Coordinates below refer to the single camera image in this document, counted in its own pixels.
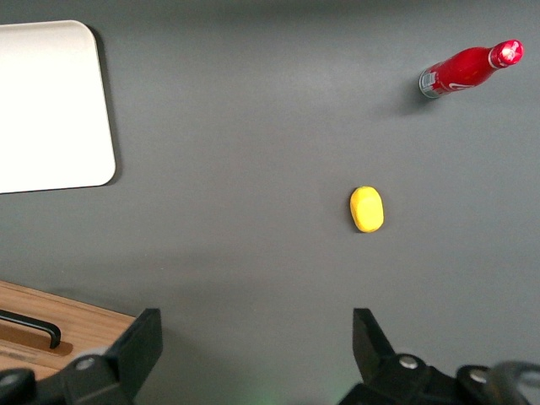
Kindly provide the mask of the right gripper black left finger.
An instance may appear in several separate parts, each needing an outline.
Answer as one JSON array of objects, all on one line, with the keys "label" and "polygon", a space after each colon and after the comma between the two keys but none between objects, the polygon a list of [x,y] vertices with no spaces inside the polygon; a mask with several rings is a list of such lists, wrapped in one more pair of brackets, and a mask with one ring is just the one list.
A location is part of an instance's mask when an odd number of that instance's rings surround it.
[{"label": "right gripper black left finger", "polygon": [[41,404],[133,404],[163,350],[161,312],[144,310],[103,353],[40,382]]}]

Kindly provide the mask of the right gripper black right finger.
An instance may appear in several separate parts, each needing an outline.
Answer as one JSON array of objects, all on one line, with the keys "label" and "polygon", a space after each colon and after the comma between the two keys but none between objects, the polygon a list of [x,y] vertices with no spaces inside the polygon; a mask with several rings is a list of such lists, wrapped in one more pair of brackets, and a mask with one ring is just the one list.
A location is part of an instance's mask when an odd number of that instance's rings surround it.
[{"label": "right gripper black right finger", "polygon": [[352,342],[362,381],[341,404],[458,403],[455,380],[417,356],[395,352],[371,310],[354,310]]}]

